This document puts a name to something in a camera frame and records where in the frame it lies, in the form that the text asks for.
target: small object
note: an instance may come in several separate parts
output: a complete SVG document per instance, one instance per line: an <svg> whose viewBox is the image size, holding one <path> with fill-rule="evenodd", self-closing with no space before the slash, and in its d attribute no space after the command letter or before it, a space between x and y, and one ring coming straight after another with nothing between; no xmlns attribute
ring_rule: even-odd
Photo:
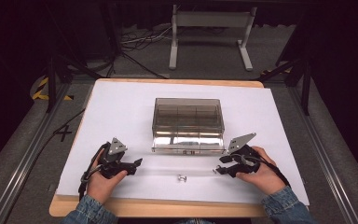
<svg viewBox="0 0 358 224"><path fill-rule="evenodd" d="M217 171L216 171L216 170L217 170L217 169L220 169L220 168L221 168L221 166L217 165L217 166L216 166L216 169L212 169L212 171L213 171L215 174L217 174Z"/></svg>
<svg viewBox="0 0 358 224"><path fill-rule="evenodd" d="M187 181L187 176L181 176L181 175L178 175L178 180L179 181Z"/></svg>

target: transparent plastic box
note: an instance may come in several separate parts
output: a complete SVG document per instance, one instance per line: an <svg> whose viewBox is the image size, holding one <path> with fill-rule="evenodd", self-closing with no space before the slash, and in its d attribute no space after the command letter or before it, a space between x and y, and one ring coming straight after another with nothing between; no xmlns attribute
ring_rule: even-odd
<svg viewBox="0 0 358 224"><path fill-rule="evenodd" d="M225 130L217 99L157 98L153 152L223 153Z"/></svg>

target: metal frame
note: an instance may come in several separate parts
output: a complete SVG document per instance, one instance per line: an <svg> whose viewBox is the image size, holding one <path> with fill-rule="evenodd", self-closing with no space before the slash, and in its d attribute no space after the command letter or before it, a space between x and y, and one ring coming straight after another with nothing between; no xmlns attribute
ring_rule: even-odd
<svg viewBox="0 0 358 224"><path fill-rule="evenodd" d="M334 169L326 150L324 149L324 145L316 132L315 126L312 123L310 116L305 115L302 110L303 108L300 96L296 91L296 88L289 88L289 93L292 97L292 100L295 102L298 113L300 114L301 118L304 121L304 124L307 127L307 130L312 139L312 143L314 145L314 152L316 158L321 164L322 170L324 171L324 175L334 196L336 197L336 201L339 206L339 209L341 210L342 215L344 216L347 223L358 223L358 216L356 215L356 212L351 205L350 199L348 198L348 195L342 185L342 182L337 175L337 172Z"/></svg>
<svg viewBox="0 0 358 224"><path fill-rule="evenodd" d="M252 24L255 19L256 7L250 12L200 12L200 11L178 11L173 5L172 11L172 45L170 57L170 69L176 68L178 53L178 26L217 26L244 28L242 40L238 40L238 47L241 52L243 63L247 71L252 71L252 63L246 50L246 43L251 33Z"/></svg>
<svg viewBox="0 0 358 224"><path fill-rule="evenodd" d="M7 187L0 198L0 223L5 223L9 214L10 210L14 206L17 198L21 194L21 190L25 185L28 175L32 171L32 167L36 162L38 154L41 152L41 141L46 133L48 126L50 125L54 115L57 112L58 107L60 106L61 99L65 96L70 84L64 83L61 85L59 92L58 92L58 101L54 106L51 108L49 113L43 117L43 120L37 129L34 138L31 144L28 146L24 156L22 157L19 166L14 171L13 175L11 176Z"/></svg>

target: right hand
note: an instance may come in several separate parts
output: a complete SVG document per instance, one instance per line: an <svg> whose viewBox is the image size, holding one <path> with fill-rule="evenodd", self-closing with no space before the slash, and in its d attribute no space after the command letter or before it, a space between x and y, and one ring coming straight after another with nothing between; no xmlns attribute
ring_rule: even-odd
<svg viewBox="0 0 358 224"><path fill-rule="evenodd" d="M258 154L263 157L267 162L276 166L275 161L273 161L266 153L264 148L262 147L252 147ZM267 167L266 164L260 162L260 168L255 174L246 174L237 172L236 177L254 184L265 194L270 195L276 193L286 186L283 181L271 170Z"/></svg>

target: left hand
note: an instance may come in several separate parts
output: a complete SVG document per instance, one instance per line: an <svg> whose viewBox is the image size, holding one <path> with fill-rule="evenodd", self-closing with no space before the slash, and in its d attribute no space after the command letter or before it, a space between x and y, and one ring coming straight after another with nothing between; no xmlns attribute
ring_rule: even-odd
<svg viewBox="0 0 358 224"><path fill-rule="evenodd" d="M103 150L100 152L100 154L97 156L97 159L92 164L92 169L97 167L98 160L101 157L101 154L103 153ZM89 183L87 186L87 194L98 201L101 204L106 203L106 201L109 199L110 195L112 194L113 190L117 186L117 184L126 177L127 171L121 171L117 175L113 176L110 179L106 179L101 173L95 172L92 174L92 176L89 178Z"/></svg>

